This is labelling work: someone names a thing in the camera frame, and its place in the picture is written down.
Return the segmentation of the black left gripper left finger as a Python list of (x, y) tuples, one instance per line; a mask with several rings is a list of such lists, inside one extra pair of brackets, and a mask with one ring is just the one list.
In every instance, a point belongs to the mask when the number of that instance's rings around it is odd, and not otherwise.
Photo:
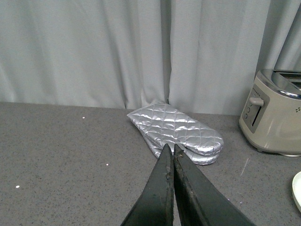
[(174, 161), (164, 145), (146, 186), (123, 220), (123, 226), (172, 226), (174, 221)]

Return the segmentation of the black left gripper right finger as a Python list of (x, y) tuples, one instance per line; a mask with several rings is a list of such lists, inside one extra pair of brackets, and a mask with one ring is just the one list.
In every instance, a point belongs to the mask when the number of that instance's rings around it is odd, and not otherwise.
[(253, 226), (186, 153), (174, 146), (174, 190), (182, 226)]

